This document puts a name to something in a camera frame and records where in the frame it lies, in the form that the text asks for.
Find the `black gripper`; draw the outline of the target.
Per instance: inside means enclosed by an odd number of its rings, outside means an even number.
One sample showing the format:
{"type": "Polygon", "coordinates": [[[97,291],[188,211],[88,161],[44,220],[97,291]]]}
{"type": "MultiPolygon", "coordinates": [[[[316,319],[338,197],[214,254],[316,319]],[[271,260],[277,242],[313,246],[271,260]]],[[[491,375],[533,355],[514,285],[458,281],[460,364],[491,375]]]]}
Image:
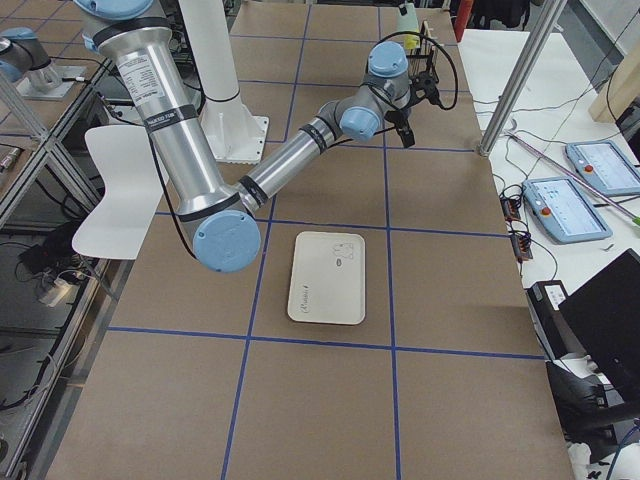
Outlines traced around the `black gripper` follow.
{"type": "MultiPolygon", "coordinates": [[[[405,4],[397,5],[399,14],[405,14],[405,4]]],[[[391,109],[385,114],[385,120],[391,123],[404,147],[415,144],[414,132],[409,124],[409,112],[406,109],[391,109]]]]}

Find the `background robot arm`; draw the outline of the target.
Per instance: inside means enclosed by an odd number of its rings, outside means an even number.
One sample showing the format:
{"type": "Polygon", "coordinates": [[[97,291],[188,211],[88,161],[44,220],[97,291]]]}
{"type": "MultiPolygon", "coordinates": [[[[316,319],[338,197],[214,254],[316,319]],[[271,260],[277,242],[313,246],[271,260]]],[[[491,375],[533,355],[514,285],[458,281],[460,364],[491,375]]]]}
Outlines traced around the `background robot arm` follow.
{"type": "Polygon", "coordinates": [[[82,67],[57,65],[33,30],[9,28],[1,32],[1,73],[20,95],[32,100],[61,100],[71,89],[63,80],[83,72],[82,67]]]}

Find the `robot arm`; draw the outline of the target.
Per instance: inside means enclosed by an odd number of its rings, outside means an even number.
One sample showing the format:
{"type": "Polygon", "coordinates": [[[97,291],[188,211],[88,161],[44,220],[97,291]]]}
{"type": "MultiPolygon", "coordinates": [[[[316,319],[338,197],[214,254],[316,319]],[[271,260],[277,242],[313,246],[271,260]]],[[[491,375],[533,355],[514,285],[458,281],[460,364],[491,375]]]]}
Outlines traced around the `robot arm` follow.
{"type": "Polygon", "coordinates": [[[117,67],[154,151],[179,195],[178,219],[195,258],[217,272],[248,266],[261,244],[254,213],[342,136],[367,142],[391,111],[410,100],[408,61],[393,41],[368,55],[357,92],[326,103],[269,156],[260,143],[268,121],[240,97],[224,8],[179,5],[205,104],[189,100],[169,49],[172,30],[157,1],[82,1],[86,46],[117,67]]]}

